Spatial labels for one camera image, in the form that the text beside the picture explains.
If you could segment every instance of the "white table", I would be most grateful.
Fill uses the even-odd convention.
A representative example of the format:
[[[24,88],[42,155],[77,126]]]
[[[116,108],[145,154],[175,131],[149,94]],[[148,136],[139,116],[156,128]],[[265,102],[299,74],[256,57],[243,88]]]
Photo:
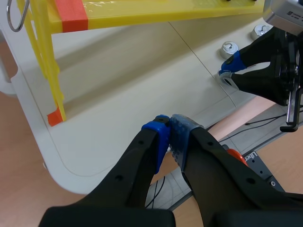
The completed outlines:
[[[4,9],[5,1],[0,4]],[[13,7],[13,21],[19,17]],[[254,97],[220,87],[214,76],[223,63],[217,52],[223,42],[234,41],[240,48],[250,44],[250,31],[264,24],[259,18],[243,15],[53,35],[68,120],[50,127],[46,115],[55,105],[26,31],[12,32],[1,13],[1,30],[18,65],[13,88],[2,79],[2,91],[16,92],[53,179],[71,192],[89,193],[155,116],[184,114],[207,127]]]

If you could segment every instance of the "wire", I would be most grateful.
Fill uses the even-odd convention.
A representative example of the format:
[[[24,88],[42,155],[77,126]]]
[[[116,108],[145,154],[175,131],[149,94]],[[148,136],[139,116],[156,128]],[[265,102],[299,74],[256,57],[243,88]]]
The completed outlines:
[[[230,138],[232,138],[232,137],[234,137],[234,136],[236,136],[236,135],[239,135],[239,134],[242,133],[242,132],[245,132],[245,131],[248,131],[248,130],[252,130],[252,129],[257,129],[257,128],[263,127],[263,126],[265,126],[265,125],[268,125],[268,124],[274,122],[275,120],[278,120],[279,118],[284,117],[284,116],[287,116],[287,114],[283,114],[283,115],[280,115],[280,116],[277,116],[277,117],[267,118],[267,119],[264,119],[264,120],[261,120],[261,121],[246,123],[245,125],[251,125],[251,124],[255,124],[255,123],[259,123],[259,122],[264,122],[264,121],[272,120],[272,121],[270,121],[270,122],[267,122],[266,124],[259,125],[259,126],[257,126],[257,127],[253,127],[253,128],[249,128],[249,129],[242,130],[242,131],[240,131],[240,132],[238,132],[238,133],[236,133],[236,134],[234,134],[234,135],[232,135],[232,136],[230,136],[230,137],[227,137],[226,139],[223,139],[222,141],[219,141],[219,143],[224,142],[224,141],[226,141],[226,140],[228,140],[228,139],[230,139]]]
[[[156,182],[155,193],[153,194],[153,197],[154,197],[154,198],[156,197],[157,186],[158,186],[158,181]]]
[[[151,205],[151,203],[157,198],[157,196],[159,195],[159,193],[161,192],[161,190],[163,188],[164,182],[165,182],[165,177],[163,177],[163,182],[162,182],[162,185],[161,185],[158,193],[153,197],[153,199],[149,202],[149,204],[147,204],[147,206],[145,206],[145,208],[148,208],[149,205]]]
[[[272,120],[272,119],[284,117],[284,116],[286,116],[286,115],[287,115],[287,114],[283,114],[283,115],[280,115],[280,116],[277,116],[277,117],[271,117],[271,118],[267,118],[267,119],[264,119],[264,120],[261,120],[261,121],[246,123],[245,125],[251,125],[251,124],[255,124],[255,123],[259,123],[259,122],[265,122],[265,121],[268,121],[268,120]]]
[[[257,126],[257,127],[253,127],[253,128],[250,128],[250,129],[242,130],[242,131],[240,131],[240,132],[238,132],[238,133],[236,133],[236,134],[234,134],[234,135],[232,135],[232,136],[230,136],[230,137],[227,137],[226,139],[220,141],[219,143],[221,143],[221,142],[223,142],[223,141],[226,141],[226,140],[228,140],[228,139],[230,139],[230,138],[232,138],[232,137],[234,137],[234,136],[236,136],[236,135],[239,135],[239,134],[242,133],[242,132],[245,132],[245,131],[248,131],[248,130],[252,130],[252,129],[257,129],[257,128],[263,127],[263,126],[265,126],[265,125],[268,125],[268,124],[274,122],[274,121],[277,120],[277,119],[279,119],[279,117],[277,117],[277,118],[271,120],[270,122],[267,122],[266,124],[263,124],[263,125],[260,125],[260,126]]]

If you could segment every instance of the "metal ring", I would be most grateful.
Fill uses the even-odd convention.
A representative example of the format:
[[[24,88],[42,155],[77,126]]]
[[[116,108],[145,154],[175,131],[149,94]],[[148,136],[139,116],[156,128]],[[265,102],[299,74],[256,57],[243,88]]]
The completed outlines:
[[[13,32],[18,32],[23,27],[23,24],[24,24],[24,21],[25,21],[25,17],[27,15],[27,9],[28,9],[28,6],[29,6],[29,0],[26,0],[26,2],[25,2],[24,8],[23,8],[23,12],[22,12],[22,15],[21,15],[21,19],[20,19],[20,22],[19,22],[19,25],[18,25],[17,28],[14,28],[14,26],[13,26],[13,24],[11,22],[11,18],[10,18],[10,6],[11,6],[11,2],[12,2],[12,0],[8,0],[7,7],[6,7],[6,17],[8,19],[8,23],[9,23],[10,29]]]

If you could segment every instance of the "orange block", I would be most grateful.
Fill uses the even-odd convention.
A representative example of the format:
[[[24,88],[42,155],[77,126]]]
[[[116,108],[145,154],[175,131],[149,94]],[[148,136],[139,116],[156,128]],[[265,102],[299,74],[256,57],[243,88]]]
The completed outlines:
[[[89,19],[82,0],[55,0],[63,32],[88,30]]]
[[[54,112],[50,113],[47,116],[47,120],[48,120],[49,125],[52,127],[63,122],[59,108],[57,108]]]
[[[234,150],[234,149],[228,149],[227,153],[229,153],[231,156],[235,157],[236,159],[238,159],[240,162],[242,162],[244,165],[248,166],[246,161],[244,160],[244,158],[242,157],[242,155]]]

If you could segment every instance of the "orange tape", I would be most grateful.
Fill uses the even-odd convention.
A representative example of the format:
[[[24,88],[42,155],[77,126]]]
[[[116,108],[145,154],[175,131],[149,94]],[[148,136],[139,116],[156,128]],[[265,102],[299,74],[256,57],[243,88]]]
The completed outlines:
[[[49,125],[52,127],[63,122],[63,119],[62,119],[62,116],[61,116],[61,113],[60,113],[60,110],[58,107],[54,112],[50,113],[47,116],[47,120],[48,120]]]
[[[55,0],[63,32],[88,30],[89,19],[82,0]]]

